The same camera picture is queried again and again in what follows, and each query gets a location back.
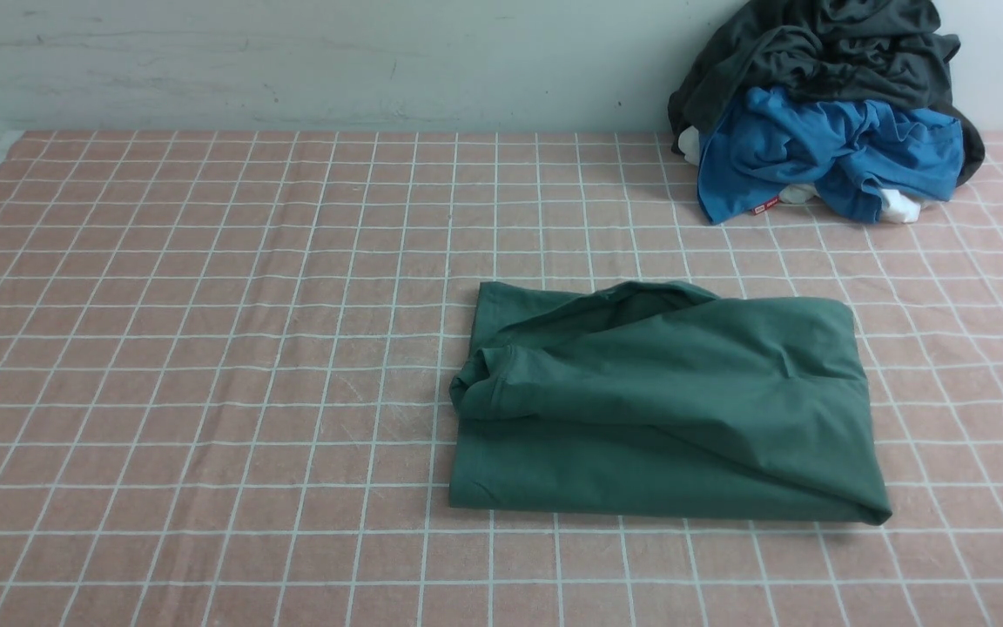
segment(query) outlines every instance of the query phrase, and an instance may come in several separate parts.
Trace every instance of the blue shirt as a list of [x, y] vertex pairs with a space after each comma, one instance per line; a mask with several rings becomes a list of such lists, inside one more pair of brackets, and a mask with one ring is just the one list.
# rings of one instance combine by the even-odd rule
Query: blue shirt
[[791, 183], [858, 222], [881, 219], [879, 190], [950, 200], [965, 159], [962, 124], [887, 102], [791, 102], [783, 87], [736, 98], [712, 135], [700, 135], [699, 203], [725, 222]]

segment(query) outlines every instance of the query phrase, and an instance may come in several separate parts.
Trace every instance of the clothing tag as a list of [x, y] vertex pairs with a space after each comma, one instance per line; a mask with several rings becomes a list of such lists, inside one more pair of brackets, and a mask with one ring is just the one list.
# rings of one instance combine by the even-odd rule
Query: clothing tag
[[780, 196], [776, 196], [772, 200], [769, 200], [769, 202], [764, 202], [759, 204], [759, 206], [754, 207], [753, 215], [762, 215], [764, 214], [765, 211], [768, 211], [772, 209], [772, 207], [777, 206], [777, 204], [780, 204]]

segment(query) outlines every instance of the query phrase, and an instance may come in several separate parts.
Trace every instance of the wall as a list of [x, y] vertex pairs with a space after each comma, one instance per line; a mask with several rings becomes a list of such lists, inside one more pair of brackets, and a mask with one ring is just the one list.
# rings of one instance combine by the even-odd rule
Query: wall
[[[640, 130], [741, 0], [0, 0], [0, 129]], [[1003, 3], [944, 0], [1003, 128]]]

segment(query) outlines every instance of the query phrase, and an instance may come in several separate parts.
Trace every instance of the grid pattern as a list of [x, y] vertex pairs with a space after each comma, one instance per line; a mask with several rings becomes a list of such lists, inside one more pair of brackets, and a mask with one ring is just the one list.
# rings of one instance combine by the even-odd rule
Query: grid pattern
[[[954, 202], [704, 226], [661, 135], [29, 132], [0, 626], [1003, 627], [1003, 134]], [[479, 281], [852, 305], [887, 527], [445, 504]]]

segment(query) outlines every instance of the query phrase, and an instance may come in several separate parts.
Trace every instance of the white cloth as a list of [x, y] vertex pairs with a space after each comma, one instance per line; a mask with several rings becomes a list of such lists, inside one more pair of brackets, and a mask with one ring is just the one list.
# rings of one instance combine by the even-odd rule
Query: white cloth
[[[683, 159], [687, 163], [691, 166], [699, 166], [699, 162], [702, 160], [699, 129], [688, 126], [688, 129], [680, 132], [680, 138], [676, 140], [676, 143], [680, 146]], [[818, 195], [813, 183], [793, 183], [780, 191], [780, 202], [804, 204]], [[930, 200], [905, 195], [900, 190], [881, 190], [881, 201], [884, 202], [884, 206], [881, 208], [881, 219], [895, 225], [911, 225], [911, 223], [920, 220], [920, 211], [932, 204]]]

